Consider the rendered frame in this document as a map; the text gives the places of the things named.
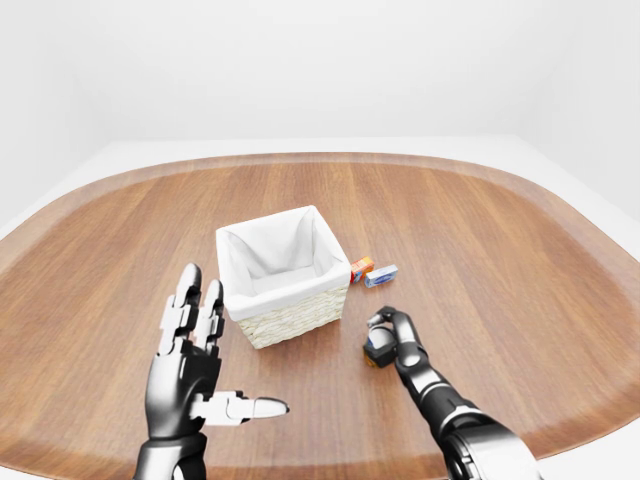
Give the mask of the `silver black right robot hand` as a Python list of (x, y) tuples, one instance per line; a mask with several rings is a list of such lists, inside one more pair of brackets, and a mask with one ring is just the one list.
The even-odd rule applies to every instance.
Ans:
[(375, 325), (385, 325), (395, 330), (398, 361), (402, 367), (411, 368), (427, 358), (426, 351), (410, 316), (391, 306), (384, 306), (366, 322), (369, 329)]

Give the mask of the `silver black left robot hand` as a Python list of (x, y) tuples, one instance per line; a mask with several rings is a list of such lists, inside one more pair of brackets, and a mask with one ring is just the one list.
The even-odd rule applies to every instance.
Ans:
[(290, 412), (286, 402), (250, 399), (240, 390), (218, 391), (224, 334), (224, 289), (214, 279), (202, 291), (198, 265), (185, 266), (161, 319), (158, 351), (152, 360), (145, 394), (149, 437), (174, 440), (203, 426), (239, 426), (254, 419)]

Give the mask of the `small soup tin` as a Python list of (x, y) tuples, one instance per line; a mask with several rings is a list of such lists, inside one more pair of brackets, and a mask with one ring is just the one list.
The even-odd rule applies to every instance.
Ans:
[(397, 338), (395, 330), (385, 325), (375, 325), (368, 329), (363, 352), (369, 365), (385, 368), (395, 361)]

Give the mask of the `wicker basket with white liner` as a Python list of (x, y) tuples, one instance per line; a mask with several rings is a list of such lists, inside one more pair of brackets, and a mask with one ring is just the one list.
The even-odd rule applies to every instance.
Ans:
[(315, 206), (221, 227), (216, 249), (226, 309), (254, 348), (342, 317), (351, 265)]

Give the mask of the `blue white food box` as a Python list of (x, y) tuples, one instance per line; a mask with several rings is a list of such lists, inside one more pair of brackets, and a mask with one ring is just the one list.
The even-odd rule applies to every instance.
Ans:
[(364, 277), (364, 285), (367, 288), (373, 288), (383, 285), (394, 280), (398, 273), (398, 267), (395, 264), (374, 269), (367, 272)]

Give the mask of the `orange red food box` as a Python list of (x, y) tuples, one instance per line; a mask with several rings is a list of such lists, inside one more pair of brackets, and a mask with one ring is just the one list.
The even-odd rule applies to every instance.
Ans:
[(375, 262), (369, 256), (364, 256), (351, 264), (351, 284), (358, 283), (367, 273), (373, 271)]

